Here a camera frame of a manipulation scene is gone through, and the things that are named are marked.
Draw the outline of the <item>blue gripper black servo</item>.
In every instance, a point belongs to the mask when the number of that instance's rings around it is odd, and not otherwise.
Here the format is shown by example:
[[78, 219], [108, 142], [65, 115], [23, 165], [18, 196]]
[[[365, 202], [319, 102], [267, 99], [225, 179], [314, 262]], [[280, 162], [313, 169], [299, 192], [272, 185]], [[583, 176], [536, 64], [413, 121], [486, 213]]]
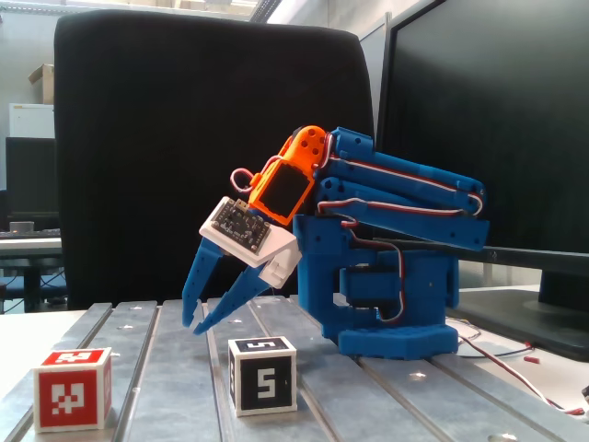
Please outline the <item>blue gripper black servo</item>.
[[[254, 218], [253, 224], [261, 226], [273, 223], [273, 220], [259, 209], [248, 209]], [[198, 306], [203, 289], [206, 287], [214, 268], [223, 256], [222, 249], [209, 239], [203, 238], [194, 257], [187, 280], [182, 290], [182, 324], [188, 328], [194, 320], [194, 311]], [[236, 309], [248, 303], [252, 298], [271, 288], [270, 284], [260, 278], [263, 267], [248, 267], [223, 294], [218, 305], [200, 322], [195, 334], [203, 334], [214, 325], [224, 320]]]

